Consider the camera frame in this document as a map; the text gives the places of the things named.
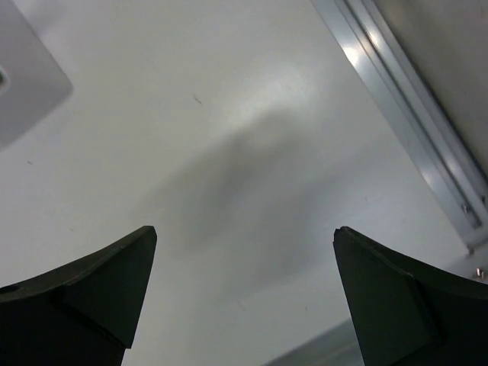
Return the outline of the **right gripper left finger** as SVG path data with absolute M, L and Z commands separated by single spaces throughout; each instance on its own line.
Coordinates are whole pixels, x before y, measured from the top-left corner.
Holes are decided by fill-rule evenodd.
M 156 252 L 153 226 L 1 289 L 3 365 L 120 365 Z

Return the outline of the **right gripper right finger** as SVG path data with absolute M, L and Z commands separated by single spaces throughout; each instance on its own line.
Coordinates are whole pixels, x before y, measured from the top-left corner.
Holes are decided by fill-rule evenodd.
M 485 365 L 487 285 L 341 227 L 333 248 L 366 365 Z

